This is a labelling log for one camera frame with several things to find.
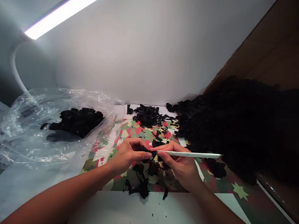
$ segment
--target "wooden panel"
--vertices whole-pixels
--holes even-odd
[[[277,203],[288,213],[288,215],[299,223],[299,191],[297,187],[287,186],[277,181],[273,176],[264,172],[256,173],[258,181],[277,201]]]
[[[282,90],[299,88],[299,31],[294,31],[245,78],[269,85],[279,83]]]
[[[281,82],[284,89],[299,87],[299,82],[294,82],[291,78],[293,77],[291,74],[298,72],[297,67],[299,67],[299,63],[296,65],[295,62],[297,59],[295,53],[297,50],[296,36],[292,37],[292,35],[297,35],[298,28],[299,1],[277,0],[248,38],[218,72],[205,92],[213,90],[223,80],[232,75],[240,79],[259,78],[259,80],[271,85]],[[288,74],[291,79],[279,75],[279,72]]]

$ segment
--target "camouflage pattern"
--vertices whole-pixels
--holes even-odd
[[[171,134],[177,127],[171,124],[170,121],[165,121],[163,123],[163,126],[168,127],[168,132],[166,134],[161,134],[159,137],[162,138],[164,142],[173,140],[180,144],[179,140]],[[141,137],[151,148],[150,143],[155,139],[154,135],[156,135],[157,130],[162,132],[159,126],[142,128],[140,122],[127,119],[123,122],[118,141],[122,142],[124,138]],[[89,159],[85,162],[81,173],[101,166],[106,159],[109,161],[115,155],[120,144],[114,144],[113,150],[108,158],[100,158],[93,161],[95,153],[103,148],[104,145],[105,143],[103,142],[95,142],[93,149],[90,152]],[[206,186],[214,193],[233,194],[251,223],[289,223],[287,218],[279,211],[258,185],[251,186],[244,183],[238,176],[228,169],[227,166],[225,166],[227,172],[226,177],[222,179],[215,178],[205,162],[202,162],[202,159],[197,158],[196,162],[199,164],[205,177],[204,182]],[[135,164],[136,162],[134,162],[125,173],[114,177],[102,190],[128,192],[128,189],[125,186],[126,179],[130,181],[133,188],[137,187],[139,180],[136,176],[136,172],[132,169]],[[170,192],[187,192],[176,180],[172,170],[169,169],[167,172],[161,170],[158,177],[151,177],[145,172],[148,168],[148,164],[144,164],[144,167],[144,175],[149,178],[148,188],[150,192],[164,192],[165,187],[168,187]]]

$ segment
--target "clear plastic bag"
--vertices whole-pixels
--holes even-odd
[[[72,142],[46,140],[51,130],[40,130],[43,123],[60,122],[60,113],[71,108],[93,108],[104,120],[85,138]],[[105,147],[103,155],[117,141],[125,115],[124,101],[105,94],[64,88],[32,89],[16,99],[0,125],[0,169],[12,163],[31,169],[67,163],[76,153],[89,153],[96,141]]]

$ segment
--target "black fluffy pile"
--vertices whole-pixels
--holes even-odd
[[[67,141],[72,139],[71,136],[75,135],[84,138],[92,129],[100,124],[104,119],[102,112],[95,111],[91,108],[82,108],[78,110],[72,108],[60,113],[62,119],[59,123],[44,123],[40,129],[48,127],[49,130],[62,130],[64,132],[55,132],[47,136],[49,141]]]
[[[296,171],[299,90],[278,91],[256,80],[230,77],[217,89],[181,101],[169,112],[178,116],[176,137],[191,142],[192,152],[213,152],[244,181],[255,171],[292,182]]]

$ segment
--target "finger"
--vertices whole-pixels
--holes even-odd
[[[133,155],[132,159],[134,161],[149,159],[153,156],[150,152],[144,152],[144,151],[132,152],[132,155]]]
[[[146,149],[149,149],[149,147],[146,145],[146,143],[141,138],[130,138],[129,143],[132,147],[140,145]]]
[[[171,158],[170,155],[168,155],[166,152],[163,152],[163,151],[159,151],[158,152],[158,156],[160,156],[163,161],[168,165],[170,166],[170,168],[175,168],[176,166],[176,162],[173,160],[173,158]]]
[[[161,146],[157,146],[155,148],[150,148],[151,151],[157,151],[157,150],[163,150],[167,147],[167,144],[165,145],[161,145]]]

